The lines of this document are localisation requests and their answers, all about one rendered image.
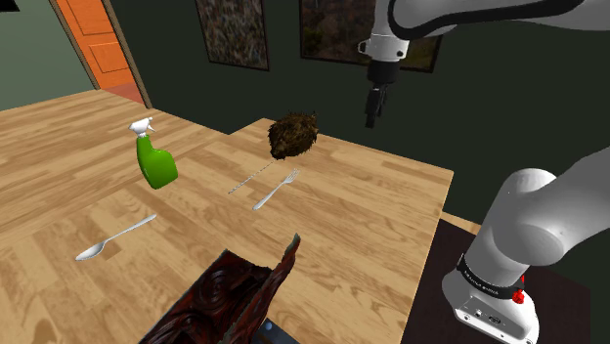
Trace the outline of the dark red carved box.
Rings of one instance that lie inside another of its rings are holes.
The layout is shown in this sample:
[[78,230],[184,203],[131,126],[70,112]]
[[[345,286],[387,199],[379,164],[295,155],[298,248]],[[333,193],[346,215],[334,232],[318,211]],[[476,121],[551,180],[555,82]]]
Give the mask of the dark red carved box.
[[138,344],[299,344],[267,313],[300,241],[293,238],[275,269],[224,250]]

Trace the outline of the green spray bottle white nozzle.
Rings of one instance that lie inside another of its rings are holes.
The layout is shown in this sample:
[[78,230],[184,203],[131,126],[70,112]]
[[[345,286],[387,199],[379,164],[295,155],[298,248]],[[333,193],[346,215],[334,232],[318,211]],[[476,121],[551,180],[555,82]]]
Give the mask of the green spray bottle white nozzle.
[[139,167],[154,190],[161,189],[178,178],[178,170],[172,154],[167,150],[157,150],[153,147],[148,131],[151,127],[151,117],[146,117],[131,123],[128,127],[137,135],[136,154]]

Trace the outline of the landscape wall picture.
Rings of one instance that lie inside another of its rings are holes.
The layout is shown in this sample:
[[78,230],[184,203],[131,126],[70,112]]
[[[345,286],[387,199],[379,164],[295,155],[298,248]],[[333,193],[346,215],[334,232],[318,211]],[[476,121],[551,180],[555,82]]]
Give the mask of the landscape wall picture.
[[[370,38],[375,0],[299,0],[300,49],[304,59],[368,65],[358,52]],[[433,72],[442,36],[411,41],[402,70]]]

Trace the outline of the silver fork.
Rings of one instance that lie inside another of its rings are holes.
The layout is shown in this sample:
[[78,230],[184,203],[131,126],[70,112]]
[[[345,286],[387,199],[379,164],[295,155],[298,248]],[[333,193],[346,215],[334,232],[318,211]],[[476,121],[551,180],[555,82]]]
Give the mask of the silver fork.
[[265,195],[261,200],[259,200],[256,204],[252,206],[254,211],[260,209],[282,186],[292,183],[296,177],[299,175],[300,171],[298,169],[294,169],[288,176],[284,178],[282,182],[280,182],[272,191],[270,191],[267,195]]

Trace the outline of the brown feather duster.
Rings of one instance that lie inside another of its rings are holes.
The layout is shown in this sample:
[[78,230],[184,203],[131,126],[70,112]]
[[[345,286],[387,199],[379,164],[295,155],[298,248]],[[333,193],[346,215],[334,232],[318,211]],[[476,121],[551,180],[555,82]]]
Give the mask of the brown feather duster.
[[315,112],[290,112],[277,120],[268,129],[272,160],[233,187],[229,194],[234,193],[274,162],[286,160],[288,157],[296,157],[309,151],[317,142],[318,134],[318,115]]

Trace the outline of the dark robot stand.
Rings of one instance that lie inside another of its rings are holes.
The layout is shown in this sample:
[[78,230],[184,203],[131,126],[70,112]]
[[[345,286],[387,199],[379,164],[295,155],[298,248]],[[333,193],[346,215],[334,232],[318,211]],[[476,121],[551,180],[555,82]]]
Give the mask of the dark robot stand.
[[[400,344],[507,344],[501,333],[514,324],[479,299],[483,293],[456,269],[475,236],[444,220],[438,223]],[[539,337],[517,340],[535,344],[591,344],[590,291],[543,267],[525,272],[528,309],[535,305]]]

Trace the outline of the silver spoon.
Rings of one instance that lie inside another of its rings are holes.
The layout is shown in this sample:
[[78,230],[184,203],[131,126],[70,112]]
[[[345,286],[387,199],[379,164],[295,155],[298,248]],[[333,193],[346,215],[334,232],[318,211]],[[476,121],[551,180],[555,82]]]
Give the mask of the silver spoon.
[[116,239],[116,238],[118,238],[118,237],[120,237],[120,236],[122,236],[122,235],[124,235],[126,233],[129,233],[130,231],[133,231],[133,230],[135,230],[135,229],[137,229],[137,228],[147,224],[148,222],[152,221],[156,217],[157,217],[156,214],[150,215],[147,218],[145,218],[145,219],[139,221],[138,223],[130,226],[129,228],[123,230],[122,232],[117,233],[114,236],[111,236],[111,237],[109,237],[109,238],[107,238],[107,239],[105,239],[105,240],[103,240],[101,242],[98,242],[98,243],[88,247],[84,251],[80,252],[74,258],[74,260],[75,261],[85,261],[85,260],[88,260],[88,259],[91,259],[91,258],[94,258],[94,257],[98,256],[105,249],[106,245],[110,241],[112,241],[112,240],[114,240],[114,239]]

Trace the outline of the orange door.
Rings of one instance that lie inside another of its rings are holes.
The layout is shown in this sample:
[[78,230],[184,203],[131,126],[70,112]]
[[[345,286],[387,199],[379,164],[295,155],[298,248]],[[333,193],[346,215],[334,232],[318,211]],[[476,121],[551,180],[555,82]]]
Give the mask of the orange door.
[[96,90],[152,106],[110,0],[48,0]]

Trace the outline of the brown wall picture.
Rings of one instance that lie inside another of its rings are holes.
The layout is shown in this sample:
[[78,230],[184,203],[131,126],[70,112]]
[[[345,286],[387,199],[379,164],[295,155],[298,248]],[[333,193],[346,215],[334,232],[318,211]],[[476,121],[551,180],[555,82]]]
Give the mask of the brown wall picture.
[[208,60],[269,71],[263,0],[195,0]]

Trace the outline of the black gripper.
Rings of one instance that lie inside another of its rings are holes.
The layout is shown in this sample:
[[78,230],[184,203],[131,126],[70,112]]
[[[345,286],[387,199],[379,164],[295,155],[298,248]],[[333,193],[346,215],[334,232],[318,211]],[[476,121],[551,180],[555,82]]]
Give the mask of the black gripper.
[[398,62],[381,62],[371,60],[368,66],[367,79],[374,85],[368,93],[365,114],[367,128],[373,128],[375,120],[381,116],[385,103],[387,84],[394,83],[399,75]]

